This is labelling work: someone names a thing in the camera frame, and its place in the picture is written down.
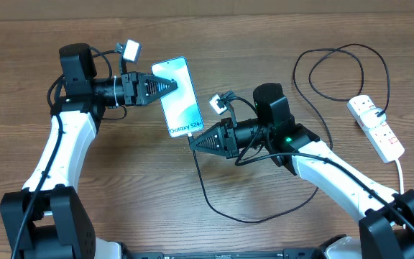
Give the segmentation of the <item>Samsung Galaxy smartphone blue screen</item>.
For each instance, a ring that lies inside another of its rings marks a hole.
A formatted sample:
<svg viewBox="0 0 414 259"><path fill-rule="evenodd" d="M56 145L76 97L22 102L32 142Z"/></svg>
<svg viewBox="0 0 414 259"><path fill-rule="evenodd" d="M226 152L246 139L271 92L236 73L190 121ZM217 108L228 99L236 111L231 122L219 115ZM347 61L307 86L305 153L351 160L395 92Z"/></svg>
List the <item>Samsung Galaxy smartphone blue screen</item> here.
<svg viewBox="0 0 414 259"><path fill-rule="evenodd" d="M185 57L154 63L151 69L155 76L175 81L178 86L160 99L169 136L180 137L202 130L203 118Z"/></svg>

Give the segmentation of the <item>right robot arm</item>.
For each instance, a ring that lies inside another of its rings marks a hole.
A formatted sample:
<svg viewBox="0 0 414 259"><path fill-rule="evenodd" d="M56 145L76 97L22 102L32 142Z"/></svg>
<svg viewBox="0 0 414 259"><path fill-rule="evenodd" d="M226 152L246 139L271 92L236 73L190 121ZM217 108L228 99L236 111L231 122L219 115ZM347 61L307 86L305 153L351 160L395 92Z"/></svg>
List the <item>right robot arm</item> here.
<svg viewBox="0 0 414 259"><path fill-rule="evenodd" d="M222 119L190 136L191 150L246 165L260 160L245 160L248 149L262 145L276 165L317 186L359 227L357 239L337 235L315 248L286 250L284 258L414 258L414 190L400 194L340 159L318 135L295 123L280 84L256 87L253 99L256 118Z"/></svg>

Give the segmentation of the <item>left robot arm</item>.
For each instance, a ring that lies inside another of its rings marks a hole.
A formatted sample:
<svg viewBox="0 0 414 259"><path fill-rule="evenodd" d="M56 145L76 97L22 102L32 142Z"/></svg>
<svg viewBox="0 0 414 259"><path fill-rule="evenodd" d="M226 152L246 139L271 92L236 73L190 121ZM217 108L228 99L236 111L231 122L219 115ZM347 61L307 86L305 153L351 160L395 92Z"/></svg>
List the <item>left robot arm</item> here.
<svg viewBox="0 0 414 259"><path fill-rule="evenodd" d="M59 50L61 76L47 93L51 130L39 163L21 191L0 203L12 258L130 258L122 242L106 241L95 229L77 193L86 153L106 109L146 106L178 85L150 73L128 72L138 43L117 45L121 75L97 78L100 52L86 43Z"/></svg>

